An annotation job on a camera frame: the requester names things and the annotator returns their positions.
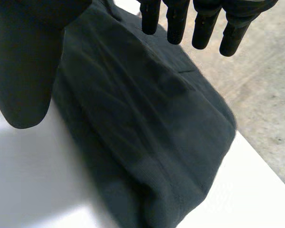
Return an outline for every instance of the gray floor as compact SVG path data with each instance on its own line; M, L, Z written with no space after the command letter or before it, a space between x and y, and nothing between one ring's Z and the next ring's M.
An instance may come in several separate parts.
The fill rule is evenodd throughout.
M161 4L160 24L167 28L165 14ZM285 0L250 25L233 57L219 54L225 12L205 50L191 46L195 17L191 3L181 46L226 99L238 130L285 183Z

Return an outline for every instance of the dark gray cloth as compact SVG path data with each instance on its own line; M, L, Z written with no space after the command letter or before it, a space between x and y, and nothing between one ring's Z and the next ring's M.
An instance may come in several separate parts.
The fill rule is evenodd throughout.
M163 28L140 27L93 1L66 27L53 97L120 227L175 228L205 199L236 123Z

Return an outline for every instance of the garment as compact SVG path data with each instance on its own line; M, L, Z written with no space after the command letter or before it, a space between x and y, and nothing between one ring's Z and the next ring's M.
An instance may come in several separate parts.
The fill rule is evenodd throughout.
M121 228L175 228L235 136L223 98L160 26L94 0L66 27L53 98Z

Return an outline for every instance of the white surface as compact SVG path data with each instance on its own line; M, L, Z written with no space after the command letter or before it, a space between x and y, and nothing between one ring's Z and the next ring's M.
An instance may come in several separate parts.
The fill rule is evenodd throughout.
M131 14L138 15L140 12L140 3L136 0L114 0L116 6L128 11Z

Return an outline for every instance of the black glove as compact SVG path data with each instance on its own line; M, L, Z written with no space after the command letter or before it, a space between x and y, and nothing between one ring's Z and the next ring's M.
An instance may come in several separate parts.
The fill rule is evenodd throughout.
M138 0L141 3L142 29L151 35L156 31L160 0ZM228 24L224 30L224 37L220 45L220 53L232 56L250 23L260 13L272 8L278 0L193 0L194 8L198 12L192 45L196 49L204 49L211 37L221 8L226 11ZM187 11L190 0L163 0L168 6L168 35L167 40L172 44L179 44L183 38Z
M63 28L92 0L0 0L0 110L28 128L46 115L63 47Z

